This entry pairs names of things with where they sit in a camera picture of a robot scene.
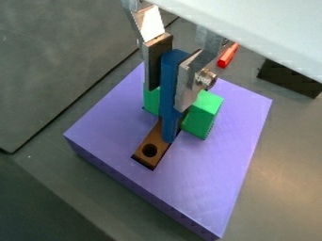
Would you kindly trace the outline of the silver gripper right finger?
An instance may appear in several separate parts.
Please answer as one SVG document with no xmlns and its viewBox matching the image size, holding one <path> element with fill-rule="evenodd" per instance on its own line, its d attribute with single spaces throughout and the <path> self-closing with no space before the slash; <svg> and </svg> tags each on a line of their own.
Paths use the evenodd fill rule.
<svg viewBox="0 0 322 241">
<path fill-rule="evenodd" d="M 201 25 L 197 42 L 202 46 L 181 63 L 174 107 L 183 112 L 197 101 L 199 91 L 211 89 L 217 74 L 206 67 L 229 46 L 229 40 Z"/>
</svg>

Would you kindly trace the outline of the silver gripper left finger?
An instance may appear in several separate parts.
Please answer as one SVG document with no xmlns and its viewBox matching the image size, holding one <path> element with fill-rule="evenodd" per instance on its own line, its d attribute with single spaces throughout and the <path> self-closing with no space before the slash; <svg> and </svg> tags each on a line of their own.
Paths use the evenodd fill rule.
<svg viewBox="0 0 322 241">
<path fill-rule="evenodd" d="M 144 61 L 144 87 L 154 90 L 160 85 L 162 55 L 173 49 L 174 36 L 165 31 L 159 7 L 144 0 L 120 0 L 138 37 Z"/>
</svg>

